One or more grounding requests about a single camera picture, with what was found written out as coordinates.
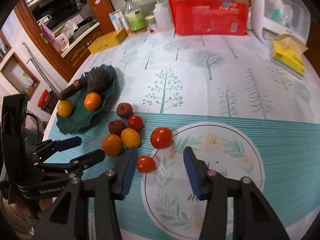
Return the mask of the person's hand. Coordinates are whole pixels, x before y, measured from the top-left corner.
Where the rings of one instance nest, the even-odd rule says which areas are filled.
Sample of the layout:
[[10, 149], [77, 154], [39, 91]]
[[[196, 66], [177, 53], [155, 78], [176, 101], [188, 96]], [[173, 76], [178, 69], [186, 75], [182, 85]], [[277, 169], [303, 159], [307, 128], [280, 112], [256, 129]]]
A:
[[[46, 211], [52, 206], [53, 204], [53, 198], [47, 198], [47, 199], [41, 199], [39, 201], [39, 207], [37, 208], [37, 218], [42, 219]], [[26, 206], [25, 202], [18, 199], [16, 203], [11, 205], [12, 208], [15, 210], [15, 212], [18, 215], [22, 215], [26, 218], [35, 218], [34, 215], [32, 215], [31, 211]]]

